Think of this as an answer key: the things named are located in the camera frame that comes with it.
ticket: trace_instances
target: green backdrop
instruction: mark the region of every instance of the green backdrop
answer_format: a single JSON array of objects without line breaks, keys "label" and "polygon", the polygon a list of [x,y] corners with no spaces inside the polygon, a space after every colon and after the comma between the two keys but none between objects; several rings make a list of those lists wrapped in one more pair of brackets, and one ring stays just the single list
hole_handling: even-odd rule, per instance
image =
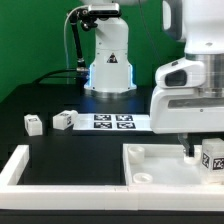
[{"label": "green backdrop", "polygon": [[[0,2],[0,101],[17,85],[65,68],[63,26],[68,10],[82,3],[78,0],[1,0]],[[161,63],[183,56],[184,44],[176,43],[162,31],[161,0],[142,5],[146,27],[150,31]],[[149,41],[140,8],[122,6],[122,18],[129,25],[129,61],[134,65],[137,85],[153,85],[159,66]],[[94,31],[81,33],[83,54],[88,64],[94,59]],[[68,46],[76,57],[72,35]]]}]

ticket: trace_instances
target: cube with marker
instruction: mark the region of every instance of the cube with marker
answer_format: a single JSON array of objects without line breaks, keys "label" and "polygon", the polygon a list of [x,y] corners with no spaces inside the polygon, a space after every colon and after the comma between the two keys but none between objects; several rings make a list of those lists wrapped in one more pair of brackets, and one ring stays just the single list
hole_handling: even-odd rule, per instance
[{"label": "cube with marker", "polygon": [[24,123],[29,136],[43,135],[43,125],[37,115],[24,116]]},{"label": "cube with marker", "polygon": [[75,110],[65,110],[53,117],[53,128],[65,130],[66,128],[77,122],[78,112]]}]

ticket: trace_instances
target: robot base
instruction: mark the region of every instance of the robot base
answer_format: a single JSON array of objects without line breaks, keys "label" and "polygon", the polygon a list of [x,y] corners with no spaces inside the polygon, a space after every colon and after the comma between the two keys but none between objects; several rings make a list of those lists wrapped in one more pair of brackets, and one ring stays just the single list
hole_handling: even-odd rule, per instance
[{"label": "robot base", "polygon": [[84,89],[86,95],[104,98],[104,99],[119,99],[119,98],[125,98],[129,96],[134,96],[136,94],[136,88],[130,89],[125,92],[99,92],[93,89]]}]

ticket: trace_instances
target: black table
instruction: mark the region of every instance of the black table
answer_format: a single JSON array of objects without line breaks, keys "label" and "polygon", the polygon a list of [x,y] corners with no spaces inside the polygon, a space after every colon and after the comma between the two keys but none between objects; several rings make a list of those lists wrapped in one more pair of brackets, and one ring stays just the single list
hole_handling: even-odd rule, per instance
[{"label": "black table", "polygon": [[[75,131],[72,127],[60,131],[53,129],[52,117],[64,110],[149,114],[151,94],[150,88],[139,87],[132,97],[105,100],[85,96],[75,85],[18,86],[0,104],[0,169],[17,145],[28,144],[31,158],[18,184],[125,185],[123,143],[178,144],[177,136],[145,131]],[[43,136],[28,136],[24,128],[27,114],[40,117]],[[192,135],[194,144],[201,144],[201,138]],[[211,223],[222,221],[223,216],[219,212],[0,210],[0,223]]]}]

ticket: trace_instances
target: cable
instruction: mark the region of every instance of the cable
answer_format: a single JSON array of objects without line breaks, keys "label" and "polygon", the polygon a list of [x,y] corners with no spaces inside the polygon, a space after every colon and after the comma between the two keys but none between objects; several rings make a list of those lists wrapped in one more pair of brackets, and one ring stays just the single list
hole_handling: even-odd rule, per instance
[{"label": "cable", "polygon": [[61,70],[56,70],[56,71],[48,72],[47,74],[45,74],[45,75],[41,76],[40,78],[34,80],[33,83],[38,84],[43,79],[49,78],[51,75],[65,73],[65,72],[77,72],[77,69],[73,69],[73,68],[72,69],[61,69]]},{"label": "cable", "polygon": [[142,4],[141,4],[141,0],[138,0],[138,3],[139,3],[139,9],[140,9],[140,15],[141,15],[141,18],[142,18],[142,22],[143,22],[143,25],[144,25],[144,28],[145,28],[145,31],[146,31],[146,34],[148,36],[148,39],[149,39],[149,42],[152,46],[152,50],[156,56],[156,59],[157,59],[157,62],[159,63],[159,65],[162,65],[162,60],[161,60],[161,57],[159,55],[159,52],[156,48],[156,45],[153,41],[153,38],[152,38],[152,35],[147,27],[147,24],[146,24],[146,20],[145,20],[145,16],[144,16],[144,13],[143,13],[143,9],[142,9]]},{"label": "cable", "polygon": [[70,16],[78,9],[82,9],[82,8],[86,8],[88,7],[88,5],[84,5],[84,6],[79,6],[74,8],[68,15],[67,18],[65,20],[64,23],[64,49],[65,49],[65,58],[66,58],[66,68],[69,69],[70,65],[69,65],[69,53],[68,53],[68,45],[67,45],[67,25],[68,25],[68,21]]}]

